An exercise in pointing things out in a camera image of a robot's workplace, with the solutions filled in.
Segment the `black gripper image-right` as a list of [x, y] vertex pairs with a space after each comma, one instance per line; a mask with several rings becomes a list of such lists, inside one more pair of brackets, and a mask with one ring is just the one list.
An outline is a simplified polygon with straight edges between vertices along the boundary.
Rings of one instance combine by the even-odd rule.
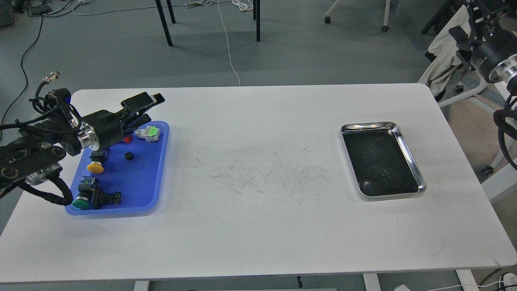
[[[516, 83], [515, 34], [495, 34], [499, 19], [509, 11], [505, 0], [466, 0], [471, 32], [461, 26], [449, 29], [456, 42], [456, 57], [466, 67], [473, 67], [487, 83]], [[482, 43], [475, 48], [473, 43]]]

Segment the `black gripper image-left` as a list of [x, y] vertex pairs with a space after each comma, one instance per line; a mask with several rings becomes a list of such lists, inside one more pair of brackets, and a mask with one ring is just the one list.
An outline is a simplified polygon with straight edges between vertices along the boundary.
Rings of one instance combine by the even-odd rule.
[[150, 116], [144, 113], [165, 101], [162, 94], [150, 95], [147, 92], [122, 101], [120, 104], [128, 115], [123, 120], [123, 129], [119, 113], [100, 110], [84, 116], [78, 132], [81, 147], [102, 151], [117, 144], [124, 138], [124, 131], [134, 131], [150, 122]]

